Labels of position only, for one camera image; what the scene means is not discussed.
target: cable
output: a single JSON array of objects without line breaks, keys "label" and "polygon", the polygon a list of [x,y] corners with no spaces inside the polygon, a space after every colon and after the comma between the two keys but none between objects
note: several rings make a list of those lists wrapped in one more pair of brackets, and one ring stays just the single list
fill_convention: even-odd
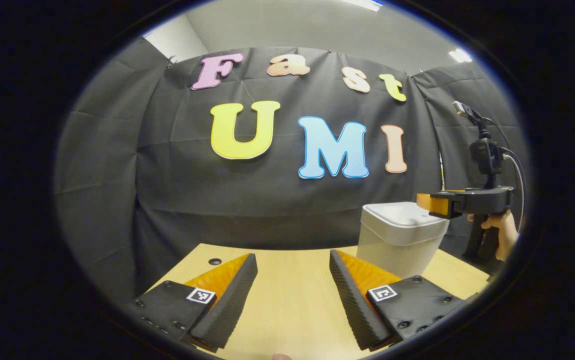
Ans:
[{"label": "cable", "polygon": [[505,144],[507,144],[507,149],[510,150],[510,142],[508,141],[508,138],[505,137],[505,132],[503,132],[503,130],[501,130],[501,127],[498,125],[498,123],[496,123],[496,121],[494,121],[493,119],[489,118],[489,117],[481,117],[483,120],[489,121],[490,123],[493,123],[494,126],[496,126],[496,128],[500,131],[500,134],[503,136],[503,139],[505,140]]},{"label": "cable", "polygon": [[514,164],[514,169],[516,169],[516,172],[518,173],[518,178],[520,180],[521,215],[518,219],[518,231],[521,232],[521,225],[523,225],[523,211],[524,211],[525,203],[526,203],[525,175],[523,173],[523,166],[521,166],[521,161],[517,157],[516,153],[514,153],[512,150],[509,150],[509,148],[503,148],[502,150],[506,152],[506,153],[503,153],[503,159],[510,159],[512,161],[512,163]]}]

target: table surface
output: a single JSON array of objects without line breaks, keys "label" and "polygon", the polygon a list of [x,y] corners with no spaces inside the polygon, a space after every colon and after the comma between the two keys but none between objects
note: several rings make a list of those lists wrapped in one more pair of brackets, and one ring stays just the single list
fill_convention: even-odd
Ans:
[{"label": "table surface", "polygon": [[[352,256],[357,252],[356,246],[335,249]],[[254,253],[258,274],[236,328],[225,348],[217,350],[219,358],[270,360],[272,354],[287,354],[292,360],[356,360],[387,349],[359,349],[330,273],[330,250],[199,244],[152,287],[165,280],[185,283],[196,278],[215,268],[208,263],[212,258],[226,263]],[[489,277],[442,250],[421,275],[461,299],[481,292]]]}]

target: human hand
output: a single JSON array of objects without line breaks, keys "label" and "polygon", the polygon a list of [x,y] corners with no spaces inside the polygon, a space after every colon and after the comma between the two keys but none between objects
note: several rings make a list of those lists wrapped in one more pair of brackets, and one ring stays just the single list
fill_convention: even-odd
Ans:
[{"label": "human hand", "polygon": [[[475,219],[475,215],[467,215],[468,221],[472,222]],[[512,212],[507,210],[503,214],[490,214],[486,221],[481,224],[481,228],[488,230],[489,228],[498,228],[498,249],[496,250],[496,258],[502,260],[508,258],[514,244],[517,242],[519,233],[517,231],[517,226],[514,224],[514,216]]]}]

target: ceiling light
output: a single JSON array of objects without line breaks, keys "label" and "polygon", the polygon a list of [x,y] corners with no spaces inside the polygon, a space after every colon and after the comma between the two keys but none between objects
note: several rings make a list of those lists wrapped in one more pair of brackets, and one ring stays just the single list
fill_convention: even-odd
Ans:
[{"label": "ceiling light", "polygon": [[451,57],[454,58],[454,60],[456,60],[459,63],[472,62],[472,57],[470,57],[470,55],[468,55],[468,53],[463,51],[461,48],[457,48],[457,50],[450,51],[449,54]]},{"label": "ceiling light", "polygon": [[364,9],[372,10],[373,12],[379,11],[379,9],[381,9],[381,7],[383,6],[383,3],[378,2],[376,0],[341,0],[341,1],[354,4]]}]

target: screw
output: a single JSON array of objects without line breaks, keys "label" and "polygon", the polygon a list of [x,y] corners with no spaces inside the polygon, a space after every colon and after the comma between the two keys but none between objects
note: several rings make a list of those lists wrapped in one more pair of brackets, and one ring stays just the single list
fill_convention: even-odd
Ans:
[{"label": "screw", "polygon": [[185,330],[185,325],[183,325],[180,321],[172,321],[171,324],[174,325],[174,328]]}]

